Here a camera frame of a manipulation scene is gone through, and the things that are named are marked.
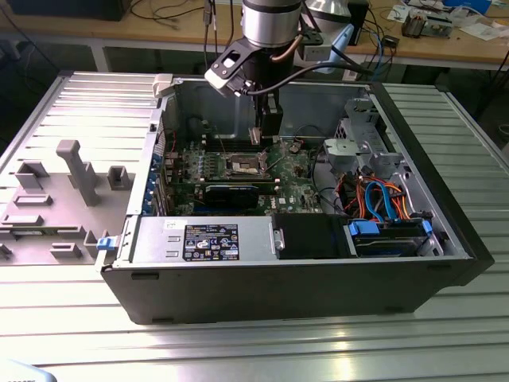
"cable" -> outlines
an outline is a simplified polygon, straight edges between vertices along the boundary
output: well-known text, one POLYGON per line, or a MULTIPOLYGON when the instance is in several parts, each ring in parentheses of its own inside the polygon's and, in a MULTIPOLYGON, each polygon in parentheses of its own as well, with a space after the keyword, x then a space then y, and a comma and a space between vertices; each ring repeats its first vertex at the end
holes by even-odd
POLYGON ((376 77, 378 75, 378 70, 380 68, 380 65, 382 64, 382 58, 383 58, 383 47, 382 47, 382 42, 380 41, 380 37, 378 34, 375 34, 375 33, 373 33, 373 34, 376 36, 376 40, 379 43, 378 50, 379 50, 380 56, 379 56, 379 62, 376 63, 375 70, 373 72, 373 77, 371 78, 371 81, 376 80, 376 77))
POLYGON ((385 203, 385 209, 387 211, 387 216, 389 217, 389 219, 396 219, 397 218, 397 215, 396 215, 396 212, 394 212, 394 210, 392 209, 392 207, 390 206, 390 195, 389 195, 389 190, 387 189, 387 187, 380 181, 372 181, 370 182, 367 187, 366 187, 366 193, 365 193, 365 200, 366 200, 366 207, 367 207, 367 210, 369 212, 371 212, 371 215, 375 216, 379 221, 380 223, 383 222, 383 218, 373 209, 373 206, 371 205, 371 200, 370 200, 370 197, 369 197, 369 192, 371 191, 371 189, 373 189, 375 186, 378 186, 380 187, 380 189, 382 190, 382 193, 383 193, 383 201, 385 203))
POLYGON ((498 77, 499 73, 502 71, 502 68, 506 64, 508 57, 509 57, 509 50, 507 50, 506 56, 503 58, 502 64, 500 64, 499 69, 496 71, 495 75, 493 76, 492 80, 490 81, 490 84, 495 83, 496 77, 498 77))
POLYGON ((217 60, 220 55, 217 53, 216 0, 210 0, 210 2, 212 5, 212 28, 214 28, 214 52, 216 53, 216 60, 217 60))
POLYGON ((204 61, 205 61, 205 71, 208 69, 208 61, 207 61, 207 42, 208 42, 208 25, 205 25, 205 37, 204 37, 204 61))
POLYGON ((136 2, 134 2, 131 6, 130 6, 130 12, 131 14, 133 14, 134 16, 136 16, 137 18, 142 18, 144 20, 167 20, 169 18, 178 18, 180 16, 184 16, 185 14, 190 14, 191 12, 195 12, 197 10, 202 10, 204 7, 203 6, 200 6, 198 8, 193 8, 192 10, 186 10, 185 12, 181 12, 179 14, 172 14, 170 16, 164 16, 164 17, 151 17, 151 18, 148 18, 147 16, 143 16, 141 14, 137 14, 136 12, 134 12, 134 7, 136 5, 138 5, 140 2, 142 2, 144 0, 136 0, 136 2))
POLYGON ((504 57, 502 63, 499 66, 499 69, 497 70, 496 74, 488 84, 488 87, 486 89, 486 96, 479 102, 479 105, 477 106, 477 109, 475 110, 473 117, 475 120, 479 120, 480 117, 483 115, 483 113, 488 108, 490 102, 495 98, 496 94, 499 90, 503 89, 507 81, 509 80, 509 70, 507 70, 501 77, 501 80, 499 83, 496 82, 496 78, 498 77, 499 73, 501 73, 503 66, 507 62, 507 58, 509 57, 509 51, 507 51, 506 56, 504 57))
POLYGON ((406 211, 406 198, 402 197, 401 199, 402 199, 401 204, 403 205, 403 212, 405 213, 405 217, 406 219, 411 219, 410 215, 408 214, 408 211, 406 211))
POLYGON ((270 58, 270 60, 272 62, 274 62, 275 64, 279 63, 279 62, 283 62, 284 60, 286 60, 291 54, 293 54, 293 52, 295 52, 295 50, 297 49, 297 47, 299 46, 299 44, 301 43, 302 39, 304 38, 304 36, 302 36, 301 34, 299 34, 297 37, 295 37, 295 40, 293 40, 292 42, 292 45, 290 45, 288 47, 288 49, 281 53, 279 56, 272 56, 270 58))
POLYGON ((226 47, 230 46, 231 40, 233 40, 233 34, 235 32, 235 24, 233 21, 233 0, 230 0, 230 37, 228 38, 228 42, 226 43, 226 47))
POLYGON ((183 2, 180 2, 174 6, 160 6, 154 12, 159 12, 160 10, 165 10, 166 8, 178 8, 179 6, 183 6, 185 3, 190 2, 190 1, 191 0, 184 0, 183 2))
POLYGON ((309 10, 308 5, 305 3, 305 0, 302 0, 302 8, 304 8, 305 14, 308 16, 308 19, 311 21, 311 24, 313 24, 313 28, 318 33, 321 33, 320 27, 318 26, 317 21, 313 17, 313 14, 311 13, 311 10, 309 10))
MULTIPOLYGON (((296 78, 302 76, 303 74, 306 74, 307 72, 311 72, 313 70, 320 69, 320 68, 348 69, 348 70, 351 70, 353 72, 360 72, 357 68, 354 68, 350 64, 341 64, 341 63, 335 63, 335 62, 322 62, 322 63, 319 63, 319 64, 308 66, 307 68, 302 68, 301 70, 295 72, 294 74, 289 75, 284 80, 281 80, 277 84, 269 86, 268 88, 265 88, 265 89, 262 89, 262 90, 256 90, 256 91, 243 89, 242 93, 245 96, 261 96, 262 94, 270 93, 270 92, 273 92, 276 89, 279 89, 281 86, 284 86, 284 85, 288 84, 292 80, 295 80, 296 78)), ((366 70, 364 68, 363 68, 363 72, 371 73, 371 71, 368 71, 368 70, 366 70)))
POLYGON ((35 45, 35 43, 32 41, 32 39, 30 37, 28 37, 25 32, 23 32, 20 28, 18 28, 18 26, 14 23, 14 21, 11 20, 11 18, 9 17, 9 14, 7 14, 6 10, 3 9, 3 5, 0 4, 0 10, 2 11, 3 15, 6 17, 7 21, 9 22, 9 24, 12 25, 13 28, 15 28, 30 44, 32 44, 35 49, 41 54, 41 56, 44 57, 44 59, 46 61, 49 62, 49 64, 51 66, 53 66, 53 68, 56 70, 56 72, 59 72, 60 69, 53 63, 53 61, 51 61, 48 56, 46 56, 42 50, 39 49, 39 47, 37 45, 35 45))
POLYGON ((341 57, 343 60, 347 61, 351 66, 355 67, 355 68, 358 68, 359 71, 358 72, 362 72, 362 71, 365 71, 365 67, 363 67, 362 65, 360 64, 357 64, 354 60, 352 60, 350 57, 348 57, 346 54, 344 54, 343 52, 341 52, 338 48, 336 48, 336 46, 332 45, 331 46, 331 50, 337 54, 339 57, 341 57))

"warning label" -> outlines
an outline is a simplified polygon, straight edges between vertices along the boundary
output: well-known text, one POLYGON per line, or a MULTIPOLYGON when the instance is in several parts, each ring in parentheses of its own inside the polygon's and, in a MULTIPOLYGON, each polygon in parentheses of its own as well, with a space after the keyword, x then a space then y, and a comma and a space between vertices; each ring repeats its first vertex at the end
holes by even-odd
POLYGON ((237 224, 186 225, 184 260, 238 260, 238 230, 237 224))

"electronic component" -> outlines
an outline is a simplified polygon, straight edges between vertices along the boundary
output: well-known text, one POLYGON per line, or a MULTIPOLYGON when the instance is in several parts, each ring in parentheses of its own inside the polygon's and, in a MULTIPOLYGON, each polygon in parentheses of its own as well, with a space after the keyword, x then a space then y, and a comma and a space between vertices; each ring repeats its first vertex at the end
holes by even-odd
POLYGON ((278 251, 281 260, 346 259, 350 256, 338 217, 325 214, 274 214, 274 229, 280 232, 284 248, 278 251))
POLYGON ((425 23, 426 19, 423 13, 410 10, 406 15, 405 22, 401 25, 401 33, 405 37, 419 38, 425 23))
POLYGON ((265 173, 265 160, 261 155, 234 154, 226 161, 227 175, 231 179, 270 178, 265 173))
POLYGON ((394 36, 389 36, 386 34, 382 37, 382 46, 386 46, 387 48, 396 49, 399 44, 399 39, 394 36))
POLYGON ((348 229, 359 257, 411 257, 431 234, 427 220, 412 219, 386 222, 354 220, 348 229))
POLYGON ((453 22, 447 16, 434 14, 427 14, 425 16, 426 23, 421 31, 422 36, 429 37, 449 37, 453 32, 453 22))
POLYGON ((204 203, 215 209, 254 209, 258 205, 258 187, 253 185, 209 185, 204 203))

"blue object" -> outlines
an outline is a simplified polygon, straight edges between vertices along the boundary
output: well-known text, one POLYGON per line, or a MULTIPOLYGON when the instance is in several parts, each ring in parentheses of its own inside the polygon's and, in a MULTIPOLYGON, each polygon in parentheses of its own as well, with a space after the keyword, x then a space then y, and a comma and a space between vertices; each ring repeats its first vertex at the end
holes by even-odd
POLYGON ((146 201, 151 201, 153 199, 153 191, 146 191, 145 196, 143 197, 146 201))
POLYGON ((379 235, 379 227, 374 221, 354 220, 348 225, 350 235, 379 235))
POLYGON ((431 223, 427 220, 422 221, 422 227, 424 228, 424 232, 426 232, 427 236, 431 236, 433 233, 433 228, 431 227, 431 223))
MULTIPOLYGON (((339 50, 340 52, 344 52, 344 50, 346 49, 346 47, 348 45, 348 42, 350 41, 350 38, 352 38, 353 31, 354 31, 354 26, 352 24, 348 24, 347 26, 345 26, 343 28, 343 30, 341 30, 339 32, 339 34, 337 35, 337 37, 334 40, 334 42, 332 43, 332 45, 334 45, 336 47, 336 49, 339 50)), ((341 60, 343 60, 343 59, 331 50, 331 55, 329 56, 328 61, 326 61, 326 62, 333 62, 336 64, 336 63, 339 63, 341 60)), ((320 68, 320 69, 315 70, 315 72, 330 74, 330 73, 334 72, 334 70, 335 70, 334 68, 320 68)))
POLYGON ((146 183, 146 188, 150 191, 153 191, 153 189, 156 188, 156 183, 154 181, 148 180, 146 183))
POLYGON ((152 206, 148 201, 143 201, 142 211, 146 213, 152 213, 152 206))
POLYGON ((95 247, 100 251, 106 249, 107 251, 113 251, 115 249, 115 244, 117 241, 117 236, 107 236, 101 237, 97 240, 97 244, 95 247))
POLYGON ((380 189, 382 189, 383 193, 383 203, 385 204, 385 210, 387 211, 387 216, 389 219, 398 219, 398 215, 396 215, 396 212, 392 209, 392 206, 390 205, 390 195, 389 190, 387 187, 380 183, 379 181, 372 181, 369 185, 366 187, 366 193, 364 194, 364 198, 366 199, 366 208, 369 212, 371 212, 371 215, 376 217, 380 223, 383 222, 383 218, 381 215, 379 215, 375 209, 373 208, 373 205, 371 204, 371 198, 370 192, 375 186, 379 186, 380 189))
POLYGON ((162 156, 159 155, 159 154, 156 154, 156 153, 153 153, 152 154, 152 160, 156 163, 161 163, 162 162, 162 156))
POLYGON ((491 0, 442 0, 444 6, 467 6, 480 14, 485 14, 492 4, 491 0))
POLYGON ((150 179, 151 181, 155 181, 155 180, 157 179, 157 174, 156 174, 155 172, 153 172, 153 171, 150 171, 150 172, 149 172, 149 179, 150 179))

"aluminum table surface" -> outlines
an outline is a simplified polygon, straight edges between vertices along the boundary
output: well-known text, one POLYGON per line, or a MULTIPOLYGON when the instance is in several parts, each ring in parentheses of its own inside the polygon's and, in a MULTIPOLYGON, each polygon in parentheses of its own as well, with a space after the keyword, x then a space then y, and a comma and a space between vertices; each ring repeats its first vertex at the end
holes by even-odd
POLYGON ((387 90, 495 257, 468 286, 414 314, 143 326, 93 266, 0 267, 0 355, 73 382, 509 380, 507 171, 450 95, 387 90))

